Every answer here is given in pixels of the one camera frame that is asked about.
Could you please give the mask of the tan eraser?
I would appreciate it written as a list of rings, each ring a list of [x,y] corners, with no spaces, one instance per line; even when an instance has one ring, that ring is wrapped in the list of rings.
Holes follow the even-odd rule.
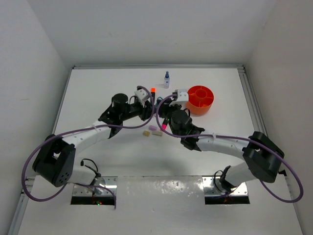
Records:
[[[143,133],[142,133],[144,136],[149,136],[150,135],[150,132],[149,131],[143,131]]]

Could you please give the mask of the orange cap black highlighter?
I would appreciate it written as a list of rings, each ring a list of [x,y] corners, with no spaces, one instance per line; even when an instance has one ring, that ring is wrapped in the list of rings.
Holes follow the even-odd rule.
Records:
[[[152,95],[152,98],[155,99],[155,96],[156,96],[156,89],[155,88],[151,88],[151,95]]]

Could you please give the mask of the grey eraser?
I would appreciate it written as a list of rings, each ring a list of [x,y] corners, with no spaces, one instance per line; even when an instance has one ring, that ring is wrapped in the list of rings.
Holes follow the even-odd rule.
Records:
[[[154,131],[152,131],[152,134],[156,135],[156,136],[162,136],[163,132],[162,131],[158,131],[158,130],[154,130]]]

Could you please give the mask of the blue cap black highlighter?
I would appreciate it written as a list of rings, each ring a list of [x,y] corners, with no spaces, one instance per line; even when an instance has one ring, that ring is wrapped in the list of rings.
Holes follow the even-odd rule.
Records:
[[[156,100],[157,104],[159,104],[162,100],[163,100],[162,97],[158,97],[157,100]]]

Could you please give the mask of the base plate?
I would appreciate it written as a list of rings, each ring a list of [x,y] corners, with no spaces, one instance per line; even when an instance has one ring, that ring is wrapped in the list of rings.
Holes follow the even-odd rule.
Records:
[[[112,194],[108,189],[116,194],[117,191],[117,177],[98,177],[92,182],[92,185],[100,186],[99,188],[84,187],[74,185],[72,195],[76,197],[83,196],[97,196],[97,197],[109,197]]]
[[[221,197],[221,196],[230,196],[230,197],[239,197],[239,196],[248,196],[248,189],[246,183],[241,183],[239,186],[233,188],[231,193],[226,193],[222,187],[216,187],[218,184],[219,176],[203,176],[202,177],[202,186],[203,192],[206,197]]]

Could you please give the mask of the purple eraser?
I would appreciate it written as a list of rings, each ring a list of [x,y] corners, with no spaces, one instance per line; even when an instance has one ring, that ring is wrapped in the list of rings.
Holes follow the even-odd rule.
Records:
[[[157,127],[153,126],[153,125],[149,125],[148,129],[151,130],[151,131],[156,131]]]

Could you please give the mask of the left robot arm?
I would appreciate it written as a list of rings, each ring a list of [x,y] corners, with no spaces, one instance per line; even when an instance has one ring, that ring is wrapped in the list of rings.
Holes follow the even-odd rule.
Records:
[[[150,118],[153,109],[149,94],[140,89],[134,96],[134,102],[129,103],[125,94],[115,94],[110,106],[87,131],[58,138],[51,135],[51,141],[39,151],[32,165],[33,170],[57,188],[66,183],[92,184],[98,174],[86,166],[75,165],[75,156],[92,145],[115,136],[124,121],[134,117],[139,117],[142,121]]]

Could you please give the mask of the left base plate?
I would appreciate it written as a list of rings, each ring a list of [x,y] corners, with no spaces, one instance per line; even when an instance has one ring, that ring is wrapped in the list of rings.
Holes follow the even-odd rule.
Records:
[[[117,177],[98,177],[92,182],[92,185],[100,186],[99,188],[84,187],[74,185],[72,195],[76,197],[83,196],[97,196],[97,197],[109,197],[112,194],[108,189],[116,194],[117,191]]]

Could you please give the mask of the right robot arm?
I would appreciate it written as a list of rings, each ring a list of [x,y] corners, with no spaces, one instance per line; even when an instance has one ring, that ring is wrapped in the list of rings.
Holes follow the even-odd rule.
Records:
[[[190,115],[179,105],[162,104],[156,115],[168,121],[170,135],[179,138],[185,148],[222,153],[243,160],[241,164],[227,166],[214,181],[220,192],[230,193],[241,183],[255,179],[262,183],[275,182],[284,153],[262,132],[255,131],[248,138],[215,136],[195,126]]]

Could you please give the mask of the small spray bottle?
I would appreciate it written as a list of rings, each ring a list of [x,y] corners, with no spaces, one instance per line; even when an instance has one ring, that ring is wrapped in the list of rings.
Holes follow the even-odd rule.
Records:
[[[164,88],[169,88],[169,84],[170,84],[170,75],[169,72],[167,71],[165,73],[165,77],[164,77]]]

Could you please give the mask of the orange round organizer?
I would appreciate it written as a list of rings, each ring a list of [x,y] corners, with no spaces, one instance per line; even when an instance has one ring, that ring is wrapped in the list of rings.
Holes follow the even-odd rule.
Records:
[[[213,92],[201,85],[193,86],[188,90],[188,102],[185,107],[194,115],[204,115],[211,108],[214,101]]]

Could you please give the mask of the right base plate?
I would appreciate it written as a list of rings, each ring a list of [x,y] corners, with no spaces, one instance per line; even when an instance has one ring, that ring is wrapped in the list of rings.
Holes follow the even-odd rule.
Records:
[[[202,186],[203,192],[206,197],[221,197],[221,196],[230,196],[230,197],[239,197],[239,196],[248,196],[248,189],[246,183],[241,183],[239,186],[233,188],[231,193],[226,193],[222,187],[216,187],[218,184],[219,176],[203,176],[202,177]]]

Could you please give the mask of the aluminium frame rail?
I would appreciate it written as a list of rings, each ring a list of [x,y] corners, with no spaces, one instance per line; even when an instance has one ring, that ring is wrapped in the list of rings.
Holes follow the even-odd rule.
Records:
[[[248,137],[249,142],[244,148],[244,160],[254,176],[261,181],[273,183],[279,171],[283,151],[267,136],[265,125],[259,110],[256,96],[244,68],[238,69],[240,81],[244,90],[249,113],[254,127],[254,133]]]

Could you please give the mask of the pink cap black highlighter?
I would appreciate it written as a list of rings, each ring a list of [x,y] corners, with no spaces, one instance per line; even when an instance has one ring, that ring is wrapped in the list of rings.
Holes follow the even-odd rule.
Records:
[[[163,129],[165,130],[167,128],[168,125],[168,120],[165,118],[162,122],[161,128],[160,130],[162,131]]]

